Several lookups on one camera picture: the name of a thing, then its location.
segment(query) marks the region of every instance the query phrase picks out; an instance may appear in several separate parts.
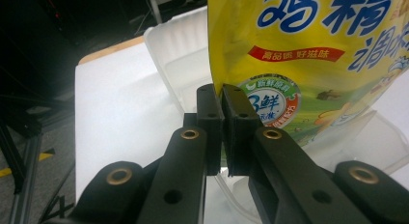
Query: white table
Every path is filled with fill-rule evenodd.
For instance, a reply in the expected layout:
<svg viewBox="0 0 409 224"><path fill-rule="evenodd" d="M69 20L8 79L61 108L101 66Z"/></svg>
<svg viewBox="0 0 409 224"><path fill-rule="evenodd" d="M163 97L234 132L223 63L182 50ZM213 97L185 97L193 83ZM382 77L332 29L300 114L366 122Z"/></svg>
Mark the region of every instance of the white table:
<svg viewBox="0 0 409 224"><path fill-rule="evenodd" d="M171 101L143 42L83 61L75 75L76 198L109 163L146 166L163 155L182 117ZM403 74L373 108L409 139L409 73ZM409 189L409 165L393 173ZM234 223L214 181L207 181L207 223Z"/></svg>

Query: dark background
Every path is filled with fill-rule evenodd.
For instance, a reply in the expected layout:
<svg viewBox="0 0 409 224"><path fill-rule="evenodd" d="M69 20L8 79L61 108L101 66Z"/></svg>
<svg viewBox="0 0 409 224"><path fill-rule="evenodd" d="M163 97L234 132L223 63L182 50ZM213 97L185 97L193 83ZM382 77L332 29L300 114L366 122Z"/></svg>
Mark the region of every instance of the dark background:
<svg viewBox="0 0 409 224"><path fill-rule="evenodd" d="M155 26L149 0L0 0L0 95L54 98L73 90L79 60ZM205 5L160 6L164 22Z"/></svg>

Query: cartoon character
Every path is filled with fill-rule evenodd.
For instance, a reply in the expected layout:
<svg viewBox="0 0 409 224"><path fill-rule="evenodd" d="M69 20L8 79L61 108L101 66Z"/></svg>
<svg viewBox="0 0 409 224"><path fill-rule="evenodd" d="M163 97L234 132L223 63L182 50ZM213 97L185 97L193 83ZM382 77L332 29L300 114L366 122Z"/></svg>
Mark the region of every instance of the cartoon character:
<svg viewBox="0 0 409 224"><path fill-rule="evenodd" d="M327 111L318 116L314 122L320 126L318 133L328 126L339 126L347 123L355 117L364 113L382 94L391 86L404 71L409 67L409 59L399 57L388 69L379 82L373 86L360 100L349 101L339 110Z"/></svg>
<svg viewBox="0 0 409 224"><path fill-rule="evenodd" d="M391 19L399 18L409 11L409 0L399 0Z"/></svg>

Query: white plastic container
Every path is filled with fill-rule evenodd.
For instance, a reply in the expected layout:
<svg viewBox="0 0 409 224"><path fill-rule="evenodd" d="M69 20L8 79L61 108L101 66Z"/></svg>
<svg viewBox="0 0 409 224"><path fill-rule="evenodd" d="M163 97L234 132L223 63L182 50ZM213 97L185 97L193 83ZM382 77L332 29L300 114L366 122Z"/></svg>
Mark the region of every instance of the white plastic container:
<svg viewBox="0 0 409 224"><path fill-rule="evenodd" d="M316 164L332 172L347 160L363 161L387 174L409 163L406 136L373 110L342 126L328 127L303 149Z"/></svg>
<svg viewBox="0 0 409 224"><path fill-rule="evenodd" d="M212 83L208 62L207 7L149 28L144 38L180 113L196 112L196 90Z"/></svg>

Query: white tray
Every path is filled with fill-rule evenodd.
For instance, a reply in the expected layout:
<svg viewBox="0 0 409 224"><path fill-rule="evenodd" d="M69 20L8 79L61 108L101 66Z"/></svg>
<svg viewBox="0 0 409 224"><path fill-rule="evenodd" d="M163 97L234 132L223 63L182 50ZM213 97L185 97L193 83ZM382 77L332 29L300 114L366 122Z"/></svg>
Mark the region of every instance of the white tray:
<svg viewBox="0 0 409 224"><path fill-rule="evenodd" d="M212 83L208 62L207 7L149 28L144 38L179 112L196 112L196 90Z"/></svg>

